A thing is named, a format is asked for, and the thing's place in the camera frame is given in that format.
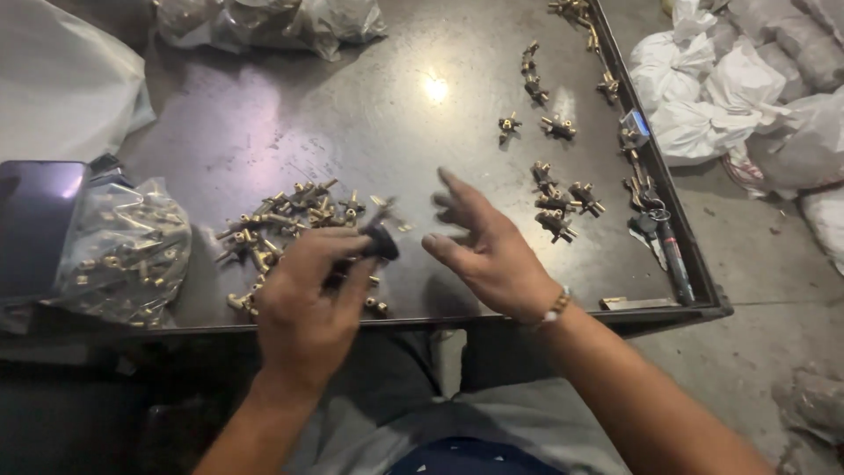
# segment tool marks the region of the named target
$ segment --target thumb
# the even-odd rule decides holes
[[[422,247],[458,276],[476,267],[481,259],[450,237],[435,232],[422,238]]]

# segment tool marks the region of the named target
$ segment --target metal table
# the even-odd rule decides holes
[[[335,198],[352,188],[397,195],[416,226],[397,236],[402,257],[380,274],[377,295],[390,305],[393,323],[460,323],[490,314],[419,245],[426,232],[453,232],[434,221],[430,205],[430,193],[441,189],[440,165],[509,216],[587,310],[606,297],[673,296],[668,275],[627,232],[633,212],[620,180],[631,168],[616,139],[622,111],[595,90],[603,70],[586,51],[583,28],[540,4],[506,0],[384,0],[381,8],[389,37],[347,47],[337,63],[309,52],[236,56],[150,44],[147,82],[159,119],[130,137],[120,158],[138,182],[164,177],[192,220],[191,264],[171,306],[177,327],[246,329],[232,326],[248,321],[226,307],[225,295],[245,293],[254,269],[248,262],[216,265],[213,233],[266,196],[330,177],[340,180]],[[541,46],[538,73],[551,91],[546,106],[523,89],[521,55],[532,40]],[[524,126],[499,146],[497,121],[513,111]],[[574,123],[573,141],[539,128],[541,116],[555,113]],[[563,183],[593,183],[603,199],[607,211],[599,218],[574,216],[574,243],[552,244],[534,220],[529,167],[536,160],[550,162]]]

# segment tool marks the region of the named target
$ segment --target forearm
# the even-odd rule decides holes
[[[259,373],[194,475],[278,473],[317,401]]]
[[[541,331],[633,473],[772,473],[748,443],[578,307]]]

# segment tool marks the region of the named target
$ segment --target left hand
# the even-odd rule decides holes
[[[256,380],[265,391],[313,400],[322,394],[351,348],[377,260],[355,262],[336,295],[322,283],[337,260],[360,254],[369,241],[349,228],[306,231],[256,292],[264,360]]]

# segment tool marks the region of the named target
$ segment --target bracelet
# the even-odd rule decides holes
[[[560,315],[565,312],[565,309],[571,303],[571,294],[569,293],[569,286],[563,286],[563,292],[560,292],[560,295],[554,300],[554,305],[551,305],[551,310],[549,310],[545,316],[542,318],[541,323],[547,322],[554,322],[560,317]]]

